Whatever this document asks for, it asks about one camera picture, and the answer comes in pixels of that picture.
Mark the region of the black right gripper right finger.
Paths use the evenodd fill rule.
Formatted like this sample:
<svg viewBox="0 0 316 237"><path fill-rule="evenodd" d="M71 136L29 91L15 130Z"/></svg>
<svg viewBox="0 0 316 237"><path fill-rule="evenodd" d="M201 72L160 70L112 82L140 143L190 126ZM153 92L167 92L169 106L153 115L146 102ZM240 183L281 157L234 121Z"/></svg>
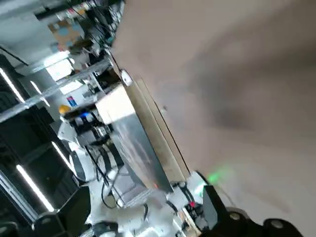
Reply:
<svg viewBox="0 0 316 237"><path fill-rule="evenodd" d="M229 211L212 185L203 188L203 212L208 230L203 237L301 237L302 234L290 222L270 218L259 225L243 213Z"/></svg>

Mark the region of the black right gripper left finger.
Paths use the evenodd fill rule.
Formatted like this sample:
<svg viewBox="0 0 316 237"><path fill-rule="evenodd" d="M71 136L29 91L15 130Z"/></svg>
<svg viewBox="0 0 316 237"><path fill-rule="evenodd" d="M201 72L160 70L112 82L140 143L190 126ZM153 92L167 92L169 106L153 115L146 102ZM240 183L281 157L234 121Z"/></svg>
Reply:
<svg viewBox="0 0 316 237"><path fill-rule="evenodd" d="M58 210L46 212L33 222L37 237L78 237L91 211L88 187L80 187Z"/></svg>

